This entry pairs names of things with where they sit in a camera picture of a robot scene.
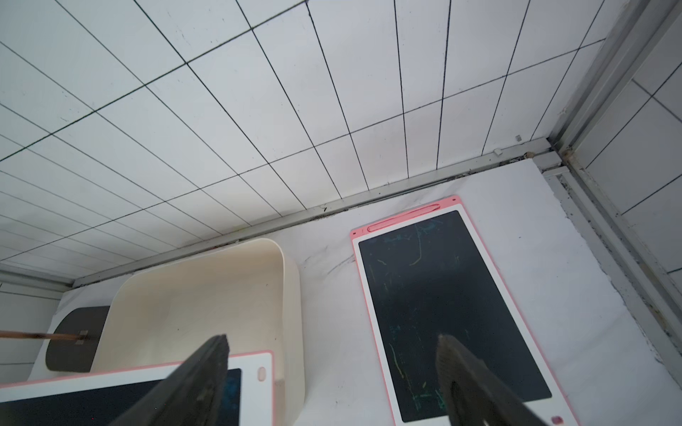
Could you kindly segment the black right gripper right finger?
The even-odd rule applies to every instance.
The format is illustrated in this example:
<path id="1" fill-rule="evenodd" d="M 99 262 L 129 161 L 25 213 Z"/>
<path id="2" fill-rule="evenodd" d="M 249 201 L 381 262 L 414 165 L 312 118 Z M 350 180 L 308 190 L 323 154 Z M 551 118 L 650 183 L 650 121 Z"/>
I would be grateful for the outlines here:
<path id="1" fill-rule="evenodd" d="M 452 425 L 543 425 L 456 337 L 439 335 L 435 366 Z"/>

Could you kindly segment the pink white writing tablet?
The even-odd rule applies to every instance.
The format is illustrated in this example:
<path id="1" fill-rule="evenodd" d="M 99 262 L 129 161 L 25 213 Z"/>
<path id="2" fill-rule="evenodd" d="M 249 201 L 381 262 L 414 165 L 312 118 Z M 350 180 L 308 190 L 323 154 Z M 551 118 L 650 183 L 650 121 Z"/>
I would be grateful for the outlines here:
<path id="1" fill-rule="evenodd" d="M 439 335 L 456 337 L 549 425 L 577 417 L 462 200 L 450 196 L 350 234 L 392 418 L 443 425 Z"/>

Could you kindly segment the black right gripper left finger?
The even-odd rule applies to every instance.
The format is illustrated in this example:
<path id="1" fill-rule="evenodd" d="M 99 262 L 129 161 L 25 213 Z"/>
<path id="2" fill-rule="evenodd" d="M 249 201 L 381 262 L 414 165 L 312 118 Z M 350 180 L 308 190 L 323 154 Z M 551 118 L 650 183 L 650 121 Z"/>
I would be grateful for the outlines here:
<path id="1" fill-rule="evenodd" d="M 209 338 L 114 425 L 214 425 L 228 371 L 225 335 Z"/>

